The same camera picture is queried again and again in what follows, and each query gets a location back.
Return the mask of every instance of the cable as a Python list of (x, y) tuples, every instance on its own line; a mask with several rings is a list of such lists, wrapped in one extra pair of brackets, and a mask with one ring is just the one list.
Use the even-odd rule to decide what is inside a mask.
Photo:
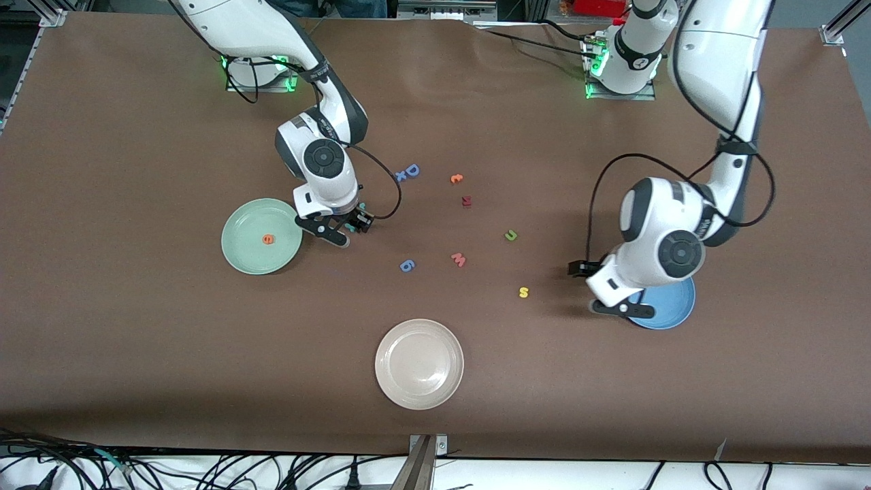
[(702, 165), (701, 167), (699, 167), (699, 168), (693, 170), (693, 171), (692, 171), (692, 174), (687, 175), (687, 177), (691, 179), (691, 178), (695, 177), (696, 175), (698, 175), (699, 172), (701, 172), (701, 171), (705, 170), (706, 168), (708, 168), (708, 167), (713, 163), (713, 161), (716, 160), (717, 157), (719, 157), (719, 154), (720, 154), (720, 153), (721, 153), (721, 152), (716, 152), (716, 153), (711, 157), (710, 160), (708, 160), (707, 162), (705, 162), (705, 164)]
[(579, 36), (578, 34), (572, 34), (571, 32), (568, 32), (567, 30), (563, 29), (562, 26), (560, 26), (556, 22), (553, 22), (550, 19), (540, 18), (536, 21), (536, 24), (548, 24), (550, 27), (556, 29), (557, 31), (559, 31), (560, 34), (562, 34), (563, 36), (566, 36), (569, 39), (574, 39), (576, 41), (583, 41), (584, 40), (584, 36)]
[(539, 43), (538, 41), (533, 41), (533, 40), (531, 40), (531, 39), (524, 39), (524, 38), (522, 38), (522, 37), (511, 36), (510, 34), (502, 34), (502, 32), (496, 32), (496, 31), (490, 31), (490, 30), (486, 30), (486, 31), (489, 32), (490, 34), (494, 35), (494, 36), (506, 37), (506, 38), (508, 38), (508, 39), (513, 39), (513, 40), (515, 40), (515, 41), (520, 41), (521, 43), (534, 44), (534, 45), (536, 45), (536, 46), (542, 46), (542, 47), (544, 47), (544, 48), (550, 48), (550, 49), (552, 49), (552, 50), (556, 50), (556, 51), (563, 51), (563, 52), (568, 52), (568, 53), (571, 53), (571, 54), (577, 54), (578, 56), (581, 56), (581, 57), (584, 57), (584, 58), (595, 58), (595, 57), (596, 57), (595, 54), (590, 53), (590, 52), (581, 52), (581, 51), (569, 50), (569, 49), (566, 49), (566, 48), (561, 48), (561, 47), (559, 47), (559, 46), (555, 46), (555, 45), (553, 45), (553, 44)]
[(345, 490), (360, 490), (360, 474), (357, 472), (357, 457), (354, 456), (354, 462), (351, 464), (351, 474), (348, 476), (348, 483), (345, 485)]
[[(697, 172), (701, 171), (702, 169), (704, 169), (705, 167), (710, 165), (716, 159), (717, 156), (718, 155), (715, 154), (711, 160), (709, 160), (707, 163), (705, 163), (705, 165), (703, 165), (699, 170), (697, 170), (693, 174), (696, 174)], [(766, 202), (766, 205), (762, 209), (762, 211), (760, 212), (759, 216), (757, 216), (756, 218), (754, 218), (750, 221), (746, 221), (746, 222), (735, 221), (735, 220), (729, 218), (728, 216), (724, 215), (715, 206), (712, 206), (713, 212), (717, 216), (719, 216), (719, 218), (722, 219), (724, 223), (726, 223), (730, 226), (733, 226), (736, 228), (747, 228), (747, 227), (751, 227), (751, 226), (755, 225), (756, 223), (765, 219), (765, 217), (768, 215), (768, 211), (771, 210), (771, 206), (774, 203), (774, 198), (777, 195), (777, 187), (776, 187), (776, 184), (774, 182), (774, 174), (771, 170), (771, 167), (768, 166), (768, 162), (766, 162), (765, 159), (762, 158), (762, 155), (757, 155), (757, 157), (759, 158), (760, 162), (762, 163), (762, 166), (765, 168), (766, 173), (768, 174), (768, 179), (771, 183), (771, 191), (770, 191), (770, 194), (768, 195), (768, 201)], [(603, 179), (605, 173), (608, 172), (608, 169), (611, 168), (612, 165), (614, 165), (618, 161), (621, 161), (621, 160), (624, 160), (627, 158), (642, 158), (645, 160), (652, 161), (653, 163), (656, 163), (656, 164), (660, 165), (662, 168), (668, 170), (672, 174), (675, 174), (678, 177), (680, 177), (681, 180), (683, 180), (684, 182), (689, 184), (693, 190), (695, 190), (697, 193), (699, 193), (699, 195), (705, 196), (705, 193), (702, 192), (702, 189), (699, 186), (699, 184), (690, 180), (690, 177), (681, 173), (677, 168), (672, 167), (671, 165), (665, 163), (664, 161), (662, 161), (656, 157), (652, 157), (651, 155), (648, 155), (645, 153), (624, 153), (624, 154), (614, 158), (613, 160), (608, 162), (608, 165), (604, 166), (604, 168), (602, 169), (602, 172), (599, 173), (599, 176), (596, 179), (596, 185), (593, 186), (593, 194), (592, 194), (592, 197), (590, 198), (590, 213), (587, 216), (587, 239), (586, 239), (586, 252), (584, 255), (584, 259), (587, 262), (590, 261), (590, 243), (591, 243), (591, 237), (592, 237), (592, 223), (593, 223), (593, 213), (592, 212), (593, 212), (593, 205), (596, 202), (596, 193), (598, 191), (599, 184), (602, 183), (602, 179)]]
[(511, 7), (511, 10), (509, 10), (508, 13), (505, 14), (505, 15), (502, 17), (502, 21), (503, 21), (503, 22), (505, 22), (505, 19), (507, 19), (508, 17), (511, 17), (511, 14), (513, 14), (513, 13), (514, 13), (514, 10), (515, 10), (517, 7), (520, 6), (520, 3), (521, 3), (522, 1), (523, 1), (523, 0), (517, 0), (517, 3), (515, 3), (514, 6)]
[(717, 461), (708, 461), (705, 463), (705, 466), (704, 466), (705, 478), (708, 480), (708, 483), (711, 484), (711, 487), (714, 487), (717, 490), (725, 490), (723, 487), (721, 487), (713, 482), (713, 479), (711, 478), (711, 474), (709, 473), (711, 466), (717, 468), (717, 471), (719, 471), (719, 475), (723, 478), (723, 481), (726, 483), (726, 489), (732, 490), (732, 483), (726, 477), (726, 472), (723, 471), (723, 468), (720, 467), (720, 465)]
[(384, 170), (384, 172), (387, 173), (387, 175), (390, 177), (390, 179), (396, 185), (396, 205), (393, 206), (393, 209), (389, 213), (385, 214), (384, 216), (374, 216), (374, 218), (376, 220), (387, 220), (390, 216), (393, 216), (394, 214), (396, 214), (396, 211), (399, 210), (399, 207), (402, 204), (402, 187), (399, 185), (399, 181), (396, 179), (396, 177), (394, 177), (393, 172), (391, 172), (390, 169), (387, 168), (386, 165), (381, 163), (381, 160), (378, 160), (378, 157), (376, 157), (372, 153), (369, 153), (368, 151), (364, 150), (363, 148), (361, 148), (357, 145), (350, 145), (350, 144), (346, 144), (346, 143), (342, 143), (342, 145), (345, 145), (349, 148), (353, 148), (354, 150), (357, 150), (358, 152), (363, 153), (364, 155), (368, 156), (370, 159), (372, 159), (373, 162), (378, 164), (378, 167), (381, 167)]
[(765, 478), (762, 479), (762, 490), (768, 490), (768, 481), (771, 479), (771, 473), (774, 471), (774, 463), (768, 462), (768, 469), (765, 472)]
[(226, 66), (223, 63), (220, 64), (221, 68), (224, 69), (224, 74), (226, 75), (226, 81), (227, 81), (227, 83), (230, 84), (230, 86), (233, 88), (233, 90), (235, 90), (236, 93), (238, 93), (239, 96), (242, 97), (248, 104), (257, 104), (257, 100), (260, 99), (260, 83), (258, 83), (258, 81), (257, 81), (257, 69), (254, 68), (253, 60), (248, 58), (248, 64), (251, 66), (251, 73), (254, 75), (254, 100), (251, 100), (248, 97), (246, 97), (245, 94), (242, 93), (241, 90), (239, 90), (239, 87), (236, 86), (236, 82), (233, 81), (233, 77), (230, 76), (230, 64), (235, 59), (236, 58), (226, 58)]
[(339, 474), (347, 469), (350, 469), (351, 466), (362, 465), (362, 464), (368, 463), (369, 461), (376, 461), (378, 459), (396, 458), (398, 456), (407, 456), (407, 454), (386, 454), (383, 456), (374, 456), (373, 458), (369, 458), (369, 459), (360, 461), (359, 463), (351, 463), (350, 465), (343, 466), (343, 467), (335, 470), (334, 472), (328, 473), (326, 476), (322, 477), (320, 480), (317, 480), (317, 481), (315, 481), (315, 483), (306, 487), (306, 490), (312, 490), (313, 488), (317, 487), (318, 485), (320, 485), (324, 481), (334, 477), (335, 475), (337, 475), (337, 474)]
[[(767, 465), (767, 469), (765, 472), (765, 478), (762, 480), (762, 490), (768, 489), (768, 481), (771, 479), (771, 472), (774, 469), (774, 463), (769, 462), (769, 463), (766, 463), (766, 465)], [(721, 487), (713, 482), (713, 478), (711, 478), (711, 473), (710, 473), (712, 466), (717, 468), (717, 471), (719, 472), (719, 476), (723, 479), (723, 482), (726, 483), (726, 489), (724, 489), (723, 487)], [(705, 466), (703, 469), (705, 470), (705, 478), (708, 480), (708, 483), (711, 484), (711, 487), (714, 487), (717, 490), (732, 490), (732, 482), (730, 482), (729, 479), (726, 477), (726, 472), (723, 471), (723, 468), (719, 465), (719, 462), (708, 461), (705, 463)]]
[(647, 487), (645, 490), (651, 490), (653, 488), (653, 483), (656, 482), (656, 477), (659, 476), (659, 472), (662, 471), (662, 467), (665, 466), (665, 461), (659, 461), (659, 465), (653, 470), (653, 474), (651, 475), (650, 480), (647, 482)]
[(9, 468), (13, 467), (14, 465), (17, 465), (18, 463), (20, 463), (28, 458), (30, 458), (30, 456), (21, 456), (20, 458), (16, 459), (15, 461), (12, 461), (8, 465), (0, 468), (0, 474), (2, 474), (4, 471), (8, 470)]

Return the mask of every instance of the table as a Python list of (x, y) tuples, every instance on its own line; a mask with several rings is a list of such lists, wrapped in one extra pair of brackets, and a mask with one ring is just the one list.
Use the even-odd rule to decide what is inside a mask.
[[(816, 31), (772, 31), (762, 61), (771, 215), (709, 249), (695, 311), (662, 332), (590, 314), (565, 264), (608, 160), (710, 156), (716, 133), (666, 77), (655, 102), (587, 100), (571, 55), (459, 22), (328, 20), (313, 38), (367, 109), (362, 145), (421, 173), (349, 248), (307, 236), (280, 273), (245, 276), (220, 230), (246, 201), (291, 200), (273, 135), (311, 92), (245, 104), (172, 17), (73, 12), (46, 33), (0, 139), (0, 425), (349, 453), (443, 432), (463, 455), (593, 459), (710, 459), (727, 439), (724, 459), (868, 461), (871, 134)], [(392, 207), (387, 176), (351, 158), (367, 209)], [(646, 175), (663, 174), (631, 161), (606, 178), (594, 255)], [(426, 412), (389, 402), (373, 367), (415, 317), (448, 326), (466, 360)]]

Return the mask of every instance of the black cable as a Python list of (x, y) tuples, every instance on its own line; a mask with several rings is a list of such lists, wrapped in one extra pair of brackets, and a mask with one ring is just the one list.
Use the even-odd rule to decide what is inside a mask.
[(29, 457), (30, 456), (21, 456), (20, 458), (16, 459), (15, 461), (12, 461), (8, 465), (0, 468), (0, 474), (2, 474), (4, 471), (8, 470), (9, 468), (13, 467), (14, 465), (17, 465), (18, 463), (24, 461), (25, 459), (28, 459)]
[(360, 490), (360, 474), (357, 472), (357, 456), (354, 456), (354, 461), (351, 463), (351, 474), (348, 476), (348, 483), (345, 484), (345, 490)]
[(531, 40), (531, 39), (524, 39), (524, 38), (522, 38), (522, 37), (511, 36), (510, 34), (502, 34), (502, 32), (496, 32), (496, 31), (491, 31), (491, 30), (486, 30), (486, 31), (489, 32), (490, 34), (494, 35), (494, 36), (506, 37), (506, 38), (508, 38), (508, 39), (513, 39), (513, 40), (515, 40), (515, 41), (520, 41), (521, 43), (534, 44), (534, 45), (536, 45), (536, 46), (542, 46), (542, 47), (544, 47), (544, 48), (550, 48), (550, 49), (552, 49), (552, 50), (556, 50), (556, 51), (563, 51), (563, 52), (568, 52), (568, 53), (571, 53), (571, 54), (577, 54), (578, 56), (581, 56), (581, 57), (584, 57), (584, 58), (595, 58), (595, 57), (596, 57), (595, 54), (593, 54), (593, 53), (589, 53), (589, 52), (581, 52), (581, 51), (569, 50), (569, 49), (566, 49), (566, 48), (561, 48), (561, 47), (559, 47), (559, 46), (555, 46), (555, 45), (553, 45), (553, 44), (539, 43), (538, 41), (533, 41), (533, 40)]
[(328, 473), (326, 476), (321, 477), (320, 480), (317, 480), (317, 481), (315, 481), (315, 483), (313, 483), (313, 484), (309, 485), (308, 487), (306, 487), (306, 490), (312, 490), (313, 488), (317, 487), (318, 485), (320, 485), (320, 484), (323, 483), (324, 481), (326, 481), (326, 480), (328, 480), (328, 479), (334, 477), (335, 475), (337, 475), (337, 474), (339, 474), (339, 473), (341, 473), (341, 472), (343, 472), (343, 471), (345, 471), (345, 470), (350, 469), (351, 466), (355, 466), (355, 465), (358, 465), (358, 466), (359, 466), (359, 465), (362, 465), (362, 464), (368, 463), (369, 461), (376, 461), (376, 460), (378, 460), (378, 459), (386, 459), (386, 458), (396, 458), (396, 457), (398, 457), (398, 456), (407, 456), (407, 454), (386, 454), (386, 455), (383, 455), (383, 456), (374, 456), (373, 458), (369, 458), (369, 459), (366, 459), (366, 460), (360, 461), (359, 463), (352, 463), (352, 464), (350, 464), (350, 465), (343, 466), (343, 467), (341, 467), (341, 468), (335, 470), (334, 472)]
[(6, 429), (3, 429), (3, 432), (11, 435), (11, 438), (3, 438), (5, 444), (9, 444), (11, 441), (15, 441), (14, 444), (16, 446), (22, 447), (32, 447), (33, 449), (47, 455), (51, 456), (53, 459), (56, 459), (65, 465), (67, 465), (77, 476), (78, 484), (82, 490), (84, 490), (85, 483), (91, 490), (99, 490), (96, 484), (94, 484), (91, 477), (88, 476), (87, 473), (81, 468), (81, 466), (77, 465), (70, 458), (63, 455), (61, 452), (56, 451), (54, 448), (48, 447), (42, 440), (39, 439), (31, 439), (28, 434), (18, 434)]
[(299, 468), (297, 468), (297, 471), (294, 473), (293, 478), (290, 480), (290, 487), (293, 488), (293, 489), (295, 489), (295, 488), (296, 488), (296, 482), (300, 480), (300, 478), (302, 477), (302, 475), (308, 473), (308, 472), (311, 471), (315, 466), (319, 465), (320, 463), (322, 463), (322, 462), (324, 462), (324, 461), (326, 461), (327, 459), (330, 459), (330, 458), (331, 458), (331, 456), (326, 455), (326, 454), (322, 454), (322, 455), (320, 455), (320, 456), (314, 456), (314, 457), (312, 457), (312, 458), (307, 459), (305, 462), (303, 462), (303, 463), (300, 465)]
[(396, 179), (396, 177), (394, 177), (393, 172), (391, 172), (390, 169), (387, 168), (387, 166), (381, 162), (381, 160), (378, 160), (378, 157), (376, 157), (372, 153), (366, 151), (365, 149), (363, 149), (357, 145), (349, 145), (346, 143), (342, 143), (342, 145), (345, 145), (349, 148), (353, 148), (354, 150), (357, 150), (358, 152), (363, 153), (364, 155), (368, 156), (370, 159), (372, 159), (373, 162), (375, 162), (378, 165), (378, 167), (381, 167), (381, 169), (383, 169), (384, 172), (387, 173), (387, 175), (393, 181), (394, 185), (396, 185), (396, 205), (393, 206), (393, 209), (389, 213), (385, 214), (384, 216), (375, 216), (375, 219), (376, 220), (386, 220), (390, 216), (393, 216), (394, 214), (396, 214), (396, 211), (399, 209), (400, 205), (402, 204), (402, 187), (399, 185), (399, 181)]
[(708, 168), (708, 167), (713, 163), (713, 161), (716, 160), (717, 157), (719, 157), (719, 154), (720, 154), (720, 152), (716, 152), (716, 153), (711, 157), (710, 160), (706, 161), (705, 164), (702, 165), (701, 167), (699, 167), (699, 168), (693, 170), (693, 171), (692, 171), (692, 174), (687, 175), (687, 177), (691, 179), (691, 178), (695, 177), (696, 175), (698, 175), (699, 172), (702, 172), (703, 170), (705, 170), (706, 168)]
[[(197, 483), (205, 483), (205, 482), (204, 482), (204, 477), (197, 478), (197, 477), (195, 477), (195, 476), (191, 476), (191, 475), (187, 475), (187, 474), (171, 473), (171, 472), (167, 472), (167, 471), (161, 470), (161, 469), (158, 468), (158, 467), (154, 467), (154, 468), (152, 468), (152, 470), (155, 471), (155, 472), (157, 472), (157, 473), (163, 474), (163, 475), (165, 475), (165, 476), (171, 476), (171, 477), (173, 477), (173, 478), (181, 478), (182, 480), (190, 480), (190, 481), (196, 481)], [(229, 487), (223, 487), (223, 486), (221, 486), (221, 485), (217, 485), (217, 484), (213, 484), (213, 485), (211, 485), (211, 487), (212, 487), (212, 488), (215, 488), (215, 489), (217, 489), (217, 490), (234, 490), (234, 489), (232, 489), (232, 488), (229, 488)]]
[[(771, 183), (771, 191), (770, 191), (770, 194), (768, 195), (768, 202), (766, 203), (765, 207), (760, 212), (759, 216), (757, 216), (756, 218), (754, 218), (750, 221), (747, 221), (747, 222), (735, 221), (735, 220), (729, 218), (728, 216), (725, 216), (715, 206), (712, 206), (713, 212), (717, 216), (719, 216), (719, 218), (722, 219), (724, 223), (726, 223), (730, 226), (733, 226), (736, 228), (746, 228), (746, 227), (751, 227), (751, 226), (755, 225), (756, 223), (765, 219), (765, 217), (768, 215), (768, 211), (771, 210), (771, 206), (774, 203), (774, 198), (777, 195), (777, 187), (776, 187), (776, 184), (774, 182), (774, 174), (773, 174), (770, 166), (768, 166), (768, 162), (766, 162), (765, 159), (762, 158), (762, 155), (757, 155), (757, 157), (759, 158), (760, 162), (762, 163), (762, 166), (765, 168), (766, 173), (768, 174), (768, 179)], [(613, 160), (609, 161), (607, 165), (604, 166), (604, 168), (602, 169), (602, 172), (599, 173), (599, 176), (596, 179), (596, 185), (593, 186), (593, 194), (592, 194), (592, 197), (590, 198), (590, 214), (589, 214), (589, 216), (587, 216), (586, 252), (584, 254), (584, 259), (587, 262), (590, 261), (590, 245), (591, 245), (591, 238), (592, 238), (592, 223), (593, 223), (592, 212), (593, 212), (593, 206), (596, 202), (596, 193), (598, 191), (599, 184), (602, 183), (602, 178), (604, 177), (605, 173), (608, 172), (608, 169), (611, 168), (612, 165), (614, 165), (618, 161), (621, 161), (621, 160), (624, 160), (627, 158), (642, 158), (645, 160), (652, 161), (653, 163), (656, 163), (656, 164), (660, 165), (662, 168), (668, 170), (672, 174), (675, 174), (678, 177), (680, 177), (681, 180), (683, 180), (684, 182), (689, 184), (689, 186), (692, 187), (692, 189), (695, 190), (697, 193), (699, 193), (699, 195), (705, 196), (705, 193), (702, 192), (702, 189), (701, 189), (701, 187), (699, 187), (699, 184), (690, 180), (690, 177), (684, 175), (677, 168), (672, 167), (671, 165), (665, 163), (664, 161), (662, 161), (656, 157), (652, 157), (651, 155), (648, 155), (645, 153), (624, 153), (624, 154), (614, 158)], [(705, 167), (710, 165), (711, 162), (713, 162), (713, 159), (711, 159), (708, 163), (705, 163), (705, 165), (702, 166), (701, 169), (704, 169)]]
[(275, 456), (266, 456), (264, 459), (261, 459), (261, 460), (258, 461), (257, 463), (254, 463), (253, 465), (251, 465), (250, 468), (248, 468), (247, 470), (245, 470), (245, 471), (242, 472), (242, 473), (239, 473), (239, 474), (236, 476), (236, 478), (233, 479), (233, 481), (231, 481), (230, 484), (227, 485), (227, 486), (230, 487), (230, 488), (233, 488), (233, 486), (236, 485), (236, 483), (238, 483), (240, 480), (242, 480), (242, 478), (243, 478), (245, 475), (249, 474), (249, 473), (250, 473), (252, 470), (254, 470), (257, 466), (260, 466), (260, 465), (262, 465), (263, 463), (266, 463), (267, 461), (270, 461), (270, 460), (275, 460)]
[(711, 466), (717, 468), (717, 471), (719, 471), (719, 475), (723, 478), (723, 481), (726, 483), (726, 489), (732, 490), (732, 483), (726, 477), (726, 472), (723, 471), (723, 468), (719, 465), (719, 463), (717, 461), (708, 461), (705, 463), (705, 466), (704, 466), (705, 478), (708, 480), (708, 483), (711, 484), (711, 487), (714, 487), (717, 490), (726, 490), (723, 487), (721, 487), (713, 482), (713, 479), (711, 478), (711, 474), (709, 473), (711, 471), (710, 470)]
[(662, 471), (663, 466), (665, 466), (665, 461), (659, 461), (659, 465), (656, 467), (655, 470), (653, 470), (653, 474), (651, 475), (650, 480), (647, 482), (647, 487), (645, 487), (645, 490), (651, 490), (651, 488), (653, 488), (653, 483), (656, 482), (656, 477), (659, 476), (659, 472)]
[(762, 490), (768, 490), (768, 481), (771, 479), (771, 472), (774, 471), (774, 463), (767, 463), (768, 469), (765, 472), (765, 478), (762, 479)]
[[(766, 465), (767, 465), (767, 469), (765, 472), (765, 478), (762, 480), (762, 490), (768, 489), (768, 481), (771, 479), (771, 472), (774, 469), (774, 463), (769, 462), (769, 463), (766, 463)], [(721, 487), (713, 482), (713, 478), (711, 478), (711, 474), (710, 474), (712, 466), (717, 468), (717, 471), (719, 471), (720, 477), (722, 477), (723, 481), (726, 483), (726, 489), (724, 489), (723, 487)], [(726, 477), (726, 472), (723, 471), (723, 468), (719, 465), (719, 462), (717, 462), (717, 461), (706, 462), (705, 466), (704, 466), (704, 470), (705, 470), (705, 478), (708, 480), (708, 483), (711, 484), (711, 487), (714, 487), (717, 490), (732, 490), (732, 482), (730, 482), (729, 479)]]
[(314, 465), (320, 463), (321, 461), (327, 459), (329, 456), (326, 454), (319, 454), (315, 456), (311, 456), (305, 461), (302, 461), (299, 467), (296, 466), (297, 460), (301, 458), (301, 456), (297, 456), (294, 458), (294, 462), (291, 464), (290, 469), (287, 470), (287, 476), (279, 482), (276, 490), (287, 490), (288, 488), (294, 490), (296, 488), (296, 480), (299, 477), (310, 470)]
[[(241, 90), (239, 90), (239, 87), (236, 85), (236, 82), (233, 81), (233, 77), (230, 75), (230, 64), (233, 62), (233, 60), (235, 58), (227, 58), (227, 57), (224, 57), (224, 58), (226, 59), (226, 65), (224, 65), (224, 63), (221, 63), (220, 66), (221, 66), (221, 68), (224, 69), (224, 75), (226, 75), (227, 83), (230, 84), (230, 86), (233, 88), (233, 90), (235, 90), (236, 93), (238, 93), (239, 96), (242, 97), (248, 104), (256, 104), (257, 100), (260, 98), (260, 88), (258, 87), (258, 83), (257, 83), (257, 70), (254, 68), (253, 65), (251, 65), (251, 72), (254, 74), (254, 99), (251, 100), (248, 97), (246, 97), (245, 94), (242, 93)], [(248, 59), (248, 63), (249, 64), (252, 63), (252, 60), (250, 58)]]
[(535, 22), (536, 22), (536, 24), (548, 24), (550, 27), (556, 29), (557, 31), (559, 31), (560, 34), (562, 34), (563, 36), (566, 36), (569, 39), (574, 39), (576, 41), (583, 41), (584, 40), (583, 35), (579, 36), (578, 34), (572, 34), (571, 32), (568, 32), (567, 30), (563, 29), (563, 27), (561, 25), (557, 24), (556, 22), (553, 22), (550, 19), (540, 18)]

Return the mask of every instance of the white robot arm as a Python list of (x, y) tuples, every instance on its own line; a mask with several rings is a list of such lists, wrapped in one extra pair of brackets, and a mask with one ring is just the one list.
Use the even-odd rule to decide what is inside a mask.
[(712, 176), (696, 186), (646, 178), (626, 194), (619, 218), (625, 242), (601, 263), (570, 264), (570, 274), (587, 276), (605, 307), (644, 288), (685, 280), (702, 266), (705, 247), (737, 232), (717, 211), (733, 222), (744, 215), (763, 107), (756, 71), (771, 3), (692, 0), (685, 8), (671, 73), (690, 104), (720, 129)]
[[(368, 118), (360, 103), (308, 34), (263, 0), (181, 0), (179, 6), (215, 50), (233, 58), (287, 56), (323, 95), (319, 104), (279, 126), (275, 148), (294, 177), (305, 182), (294, 190), (297, 223), (346, 247), (341, 226), (365, 232), (373, 218), (357, 206), (360, 186), (344, 149), (366, 136)], [(331, 226), (330, 216), (337, 225)]]

